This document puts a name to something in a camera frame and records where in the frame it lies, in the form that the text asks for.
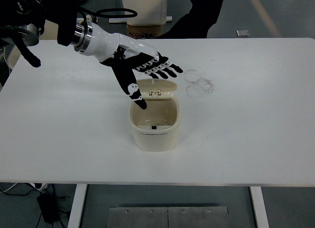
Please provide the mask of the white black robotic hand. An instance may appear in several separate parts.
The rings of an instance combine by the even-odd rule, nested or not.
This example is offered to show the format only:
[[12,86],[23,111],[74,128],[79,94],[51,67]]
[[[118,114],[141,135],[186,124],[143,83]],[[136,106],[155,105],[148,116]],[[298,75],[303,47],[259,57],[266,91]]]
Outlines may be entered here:
[[112,68],[123,90],[141,109],[147,104],[143,99],[134,72],[153,79],[176,78],[183,70],[155,48],[119,33],[108,33],[92,24],[92,37],[83,55],[94,56],[105,66]]

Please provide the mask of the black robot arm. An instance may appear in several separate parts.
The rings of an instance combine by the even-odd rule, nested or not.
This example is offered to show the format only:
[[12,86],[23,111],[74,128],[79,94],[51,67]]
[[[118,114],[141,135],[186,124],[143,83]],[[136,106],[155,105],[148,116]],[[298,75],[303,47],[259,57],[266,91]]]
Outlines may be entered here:
[[86,24],[77,22],[83,0],[0,0],[0,46],[17,46],[34,67],[41,62],[29,49],[39,43],[46,21],[58,26],[60,45],[80,46],[86,36]]

